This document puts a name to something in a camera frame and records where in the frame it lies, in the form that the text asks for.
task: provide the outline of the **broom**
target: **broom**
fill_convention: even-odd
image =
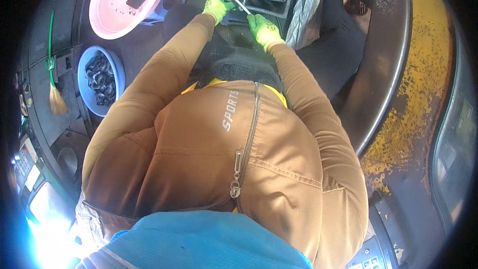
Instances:
[[[55,86],[53,80],[53,69],[55,68],[55,60],[52,58],[52,29],[53,29],[53,15],[55,11],[52,11],[50,18],[50,32],[48,33],[48,59],[46,60],[46,69],[50,72],[50,106],[54,115],[64,114],[68,111],[61,93]]]

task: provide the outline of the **peeling yellow paint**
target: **peeling yellow paint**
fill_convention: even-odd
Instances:
[[[403,254],[403,248],[397,248],[395,249],[395,255],[397,256],[397,261],[398,264],[401,265],[401,259],[402,259],[402,254]]]
[[[432,104],[445,97],[452,61],[452,39],[441,0],[413,0],[410,49],[396,98],[360,164],[373,190],[390,194],[394,170],[423,170],[419,156],[431,141]]]

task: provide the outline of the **green glove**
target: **green glove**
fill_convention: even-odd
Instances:
[[[236,4],[233,2],[224,2],[224,0],[207,0],[204,5],[203,14],[208,13],[213,15],[216,18],[216,25],[218,25],[228,11],[235,7]]]
[[[281,39],[281,34],[279,33],[277,26],[264,18],[263,15],[247,15],[247,20],[249,21],[252,35],[264,48],[265,52],[267,52],[267,47],[272,43],[285,44],[285,41]]]

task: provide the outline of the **tan jacket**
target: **tan jacket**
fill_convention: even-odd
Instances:
[[[102,246],[153,212],[237,207],[315,268],[341,268],[362,245],[368,207],[338,116],[282,44],[271,54],[293,111],[252,81],[180,95],[213,30],[196,16],[113,104],[87,149],[79,225]]]

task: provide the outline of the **metal tool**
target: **metal tool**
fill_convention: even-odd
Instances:
[[[239,1],[239,0],[234,0],[234,1],[235,1],[237,4],[239,4],[239,6],[244,10],[244,12],[246,12],[248,15],[252,15],[252,14],[250,13],[250,11],[242,4],[241,1]]]

